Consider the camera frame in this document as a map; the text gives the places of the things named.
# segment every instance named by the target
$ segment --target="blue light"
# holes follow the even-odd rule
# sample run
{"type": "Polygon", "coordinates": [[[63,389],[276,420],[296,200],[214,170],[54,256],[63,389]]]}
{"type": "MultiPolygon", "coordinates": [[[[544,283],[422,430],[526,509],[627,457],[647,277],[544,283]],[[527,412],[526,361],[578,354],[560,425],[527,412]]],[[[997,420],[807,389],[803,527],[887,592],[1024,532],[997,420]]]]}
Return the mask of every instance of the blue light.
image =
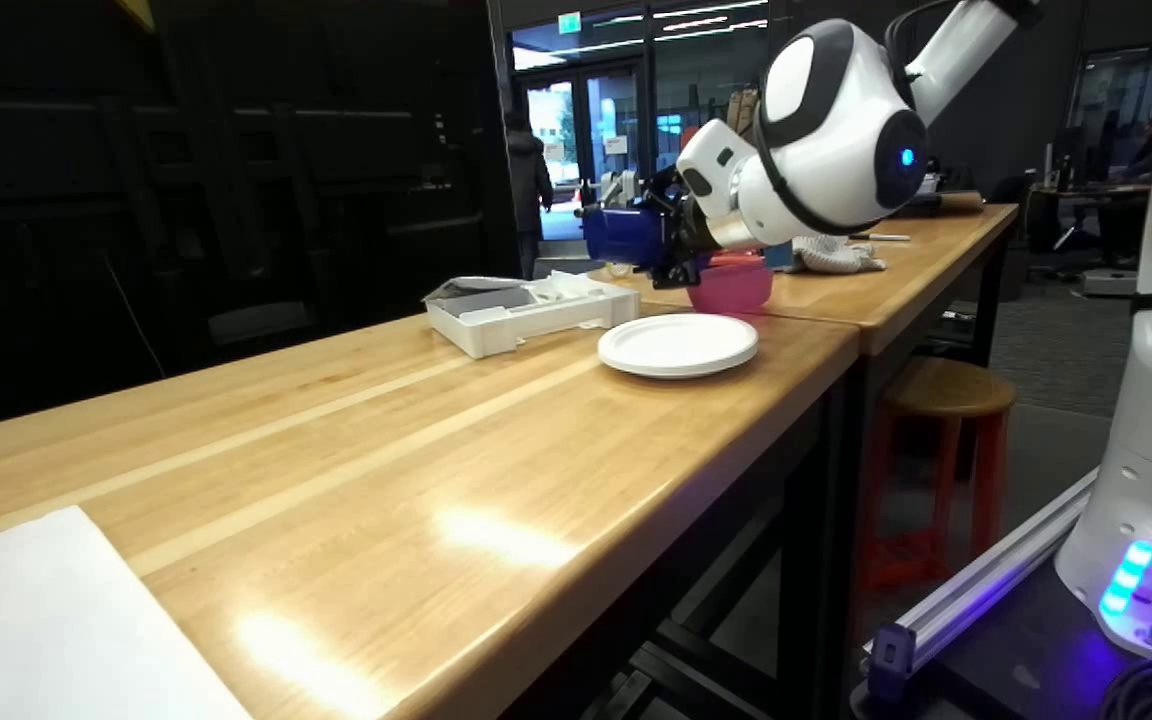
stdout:
{"type": "Polygon", "coordinates": [[[1118,620],[1127,610],[1127,600],[1142,588],[1147,565],[1152,565],[1152,539],[1135,539],[1125,554],[1121,567],[1113,574],[1113,582],[1110,582],[1110,588],[1100,598],[1100,615],[1104,620],[1118,620]]]}

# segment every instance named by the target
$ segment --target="red stool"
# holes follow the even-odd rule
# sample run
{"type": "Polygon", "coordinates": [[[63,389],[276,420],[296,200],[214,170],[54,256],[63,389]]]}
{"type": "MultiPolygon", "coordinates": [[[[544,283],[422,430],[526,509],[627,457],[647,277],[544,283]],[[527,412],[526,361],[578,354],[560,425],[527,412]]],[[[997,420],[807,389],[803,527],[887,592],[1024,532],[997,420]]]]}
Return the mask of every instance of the red stool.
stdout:
{"type": "Polygon", "coordinates": [[[951,574],[947,565],[947,518],[960,484],[965,435],[971,450],[971,556],[985,554],[999,532],[999,493],[1010,459],[1010,418],[1016,389],[988,367],[916,355],[887,386],[874,435],[874,476],[866,509],[866,584],[868,592],[902,584],[936,584],[951,574]],[[892,480],[892,439],[909,425],[936,425],[936,497],[933,523],[902,535],[884,535],[881,509],[892,480]]]}

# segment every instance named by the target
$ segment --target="white robot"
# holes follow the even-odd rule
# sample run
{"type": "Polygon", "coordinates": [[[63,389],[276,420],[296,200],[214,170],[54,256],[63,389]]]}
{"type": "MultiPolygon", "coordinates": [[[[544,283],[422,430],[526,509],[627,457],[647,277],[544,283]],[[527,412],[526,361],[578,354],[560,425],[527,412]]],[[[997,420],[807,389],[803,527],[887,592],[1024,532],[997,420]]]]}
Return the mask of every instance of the white robot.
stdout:
{"type": "MultiPolygon", "coordinates": [[[[892,218],[920,189],[926,128],[1024,14],[1019,0],[960,0],[905,78],[892,78],[884,49],[857,24],[825,21],[800,31],[770,70],[759,136],[743,139],[711,120],[682,151],[682,178],[711,241],[844,241],[892,218]]],[[[1118,644],[1152,655],[1152,195],[1135,294],[1131,355],[1097,497],[1062,544],[1058,577],[1118,644]]]]}

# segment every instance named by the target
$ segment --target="white box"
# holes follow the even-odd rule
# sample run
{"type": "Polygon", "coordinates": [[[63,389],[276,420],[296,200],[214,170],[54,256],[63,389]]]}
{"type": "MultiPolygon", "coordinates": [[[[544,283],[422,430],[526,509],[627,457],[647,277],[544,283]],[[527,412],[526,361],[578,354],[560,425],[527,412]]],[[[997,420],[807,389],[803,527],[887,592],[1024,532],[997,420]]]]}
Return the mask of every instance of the white box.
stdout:
{"type": "Polygon", "coordinates": [[[569,328],[614,328],[640,318],[640,296],[592,277],[447,282],[426,296],[426,318],[467,355],[514,354],[569,328]]]}

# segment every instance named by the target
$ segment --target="pink cup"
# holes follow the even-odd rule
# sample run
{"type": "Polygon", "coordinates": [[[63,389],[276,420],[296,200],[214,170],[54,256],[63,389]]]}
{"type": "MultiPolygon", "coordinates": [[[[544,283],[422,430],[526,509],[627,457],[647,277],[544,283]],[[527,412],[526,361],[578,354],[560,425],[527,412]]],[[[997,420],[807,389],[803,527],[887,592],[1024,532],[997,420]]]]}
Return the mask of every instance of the pink cup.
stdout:
{"type": "Polygon", "coordinates": [[[772,296],[772,268],[766,261],[749,266],[710,266],[701,283],[689,283],[693,309],[721,318],[759,318],[772,296]]]}

